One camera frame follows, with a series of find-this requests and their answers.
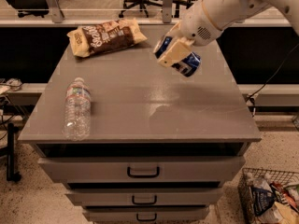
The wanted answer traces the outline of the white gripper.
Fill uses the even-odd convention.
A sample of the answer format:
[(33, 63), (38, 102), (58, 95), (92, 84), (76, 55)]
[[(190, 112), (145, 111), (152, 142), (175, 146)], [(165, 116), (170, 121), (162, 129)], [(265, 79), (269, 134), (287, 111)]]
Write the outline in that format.
[(209, 17), (203, 0), (198, 0), (156, 44), (153, 53), (158, 64), (170, 67), (192, 52), (192, 44), (205, 46), (222, 34)]

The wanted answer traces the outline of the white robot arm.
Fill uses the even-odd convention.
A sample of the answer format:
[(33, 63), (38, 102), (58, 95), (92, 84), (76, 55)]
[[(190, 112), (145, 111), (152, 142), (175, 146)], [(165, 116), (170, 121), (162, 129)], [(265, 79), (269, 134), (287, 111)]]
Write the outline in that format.
[(205, 46), (232, 24), (275, 7), (299, 34), (299, 0), (198, 0), (154, 50), (158, 64), (170, 67), (185, 59), (193, 46)]

